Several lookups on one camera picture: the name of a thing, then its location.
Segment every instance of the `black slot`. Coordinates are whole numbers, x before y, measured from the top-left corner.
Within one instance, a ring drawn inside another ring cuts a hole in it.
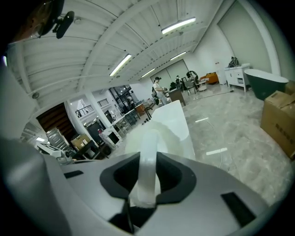
[[[222,194],[221,197],[241,227],[255,219],[255,215],[235,193]]]
[[[66,179],[69,179],[82,174],[84,174],[82,171],[72,171],[72,172],[67,172],[64,175]]]

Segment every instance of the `white drawer unit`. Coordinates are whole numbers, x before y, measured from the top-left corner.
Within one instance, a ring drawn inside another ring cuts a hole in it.
[[[228,86],[236,85],[244,88],[246,92],[246,86],[249,85],[249,81],[245,76],[244,70],[250,69],[250,64],[242,64],[238,67],[225,68],[224,73]]]

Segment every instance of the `tiled floor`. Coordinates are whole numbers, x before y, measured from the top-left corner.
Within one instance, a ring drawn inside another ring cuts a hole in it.
[[[189,96],[183,92],[187,104],[183,111],[196,160],[227,171],[271,205],[284,196],[293,181],[291,161],[260,128],[263,101],[252,91],[231,89],[234,91],[229,93],[226,85],[216,84],[196,95],[193,90]],[[123,154],[125,145],[111,157]],[[221,148],[227,151],[207,155]]]

